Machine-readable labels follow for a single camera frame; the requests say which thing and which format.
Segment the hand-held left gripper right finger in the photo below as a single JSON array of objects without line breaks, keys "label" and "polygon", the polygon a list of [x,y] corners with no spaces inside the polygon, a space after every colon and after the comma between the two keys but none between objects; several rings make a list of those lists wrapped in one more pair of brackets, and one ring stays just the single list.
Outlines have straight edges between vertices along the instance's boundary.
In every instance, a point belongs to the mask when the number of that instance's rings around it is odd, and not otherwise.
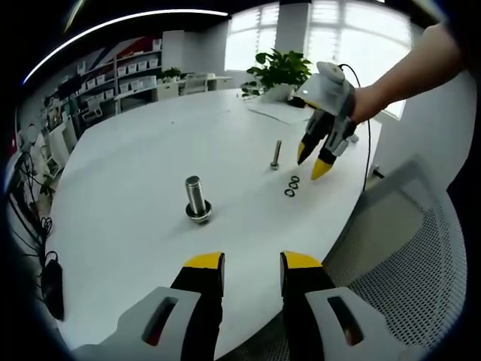
[{"label": "hand-held left gripper right finger", "polygon": [[413,359],[385,317],[352,290],[336,287],[317,259],[284,250],[280,274],[292,360]]}]

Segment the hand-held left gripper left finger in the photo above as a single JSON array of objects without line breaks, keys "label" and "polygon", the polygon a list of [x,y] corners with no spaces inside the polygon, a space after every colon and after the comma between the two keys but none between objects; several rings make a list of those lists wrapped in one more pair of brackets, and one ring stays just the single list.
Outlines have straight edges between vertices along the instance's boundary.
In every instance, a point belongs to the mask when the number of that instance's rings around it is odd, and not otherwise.
[{"label": "hand-held left gripper left finger", "polygon": [[169,287],[157,287],[125,311],[99,344],[77,360],[212,360],[222,322],[223,252],[188,260]]}]

